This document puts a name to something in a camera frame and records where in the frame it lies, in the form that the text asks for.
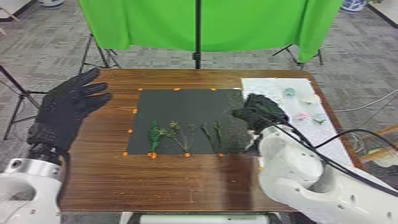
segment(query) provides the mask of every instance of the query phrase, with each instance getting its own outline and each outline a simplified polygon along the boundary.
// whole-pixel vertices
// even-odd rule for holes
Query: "green backdrop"
[[[79,0],[101,48],[193,51],[195,0]],[[202,51],[300,47],[316,55],[341,0],[202,0]]]

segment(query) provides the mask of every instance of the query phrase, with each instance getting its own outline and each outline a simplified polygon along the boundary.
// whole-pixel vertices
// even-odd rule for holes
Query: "black cloth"
[[[289,121],[277,103],[255,94],[248,95],[243,108],[232,111],[232,116],[246,122],[248,130],[255,134],[271,124],[286,124]]]
[[[28,144],[42,143],[63,152],[69,150],[83,118],[111,98],[110,93],[92,95],[106,90],[106,83],[87,85],[97,76],[94,68],[49,90],[28,129]]]

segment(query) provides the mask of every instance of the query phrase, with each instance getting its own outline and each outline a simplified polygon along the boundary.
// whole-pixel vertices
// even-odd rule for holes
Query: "white paper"
[[[305,135],[312,145],[318,145],[337,133],[321,103],[307,104],[302,99],[318,99],[310,82],[303,78],[245,78],[241,79],[243,96],[248,94],[264,95],[278,104],[287,116],[289,123]],[[284,89],[294,89],[294,96],[284,96]],[[309,117],[300,121],[294,119],[298,113],[307,113]],[[316,113],[325,114],[326,121],[319,124],[312,120]],[[335,139],[318,150],[321,154],[339,163],[351,165],[350,156],[341,140]]]

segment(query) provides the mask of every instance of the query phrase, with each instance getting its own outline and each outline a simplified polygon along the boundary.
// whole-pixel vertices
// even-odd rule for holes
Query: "orange marker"
[[[158,158],[158,154],[156,154],[156,152],[152,153],[151,158],[152,158],[152,159]]]

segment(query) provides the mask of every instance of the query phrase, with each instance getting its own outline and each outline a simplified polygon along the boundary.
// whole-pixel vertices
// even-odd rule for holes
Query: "gray carpet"
[[[23,86],[46,91],[76,75],[88,29],[76,1],[47,10],[33,5],[19,16],[21,22],[0,23],[8,35],[0,35],[0,64]],[[334,109],[346,109],[373,101],[398,87],[398,29],[369,10],[357,15],[339,13],[323,44],[325,65],[318,60],[305,65],[312,73]],[[271,50],[239,53],[206,53],[206,69],[296,69],[286,53],[271,57]],[[191,52],[133,47],[119,51],[117,60],[124,68],[191,68]],[[99,62],[90,54],[90,61]],[[0,85],[0,135],[12,113],[15,96]],[[342,127],[364,126],[376,131],[398,123],[398,100],[362,125],[385,101],[367,109],[339,113]],[[33,114],[30,104],[19,116]],[[0,142],[0,170],[12,157],[24,152],[23,138],[31,122],[21,123],[8,141]],[[63,214],[63,223],[111,224],[117,214]]]

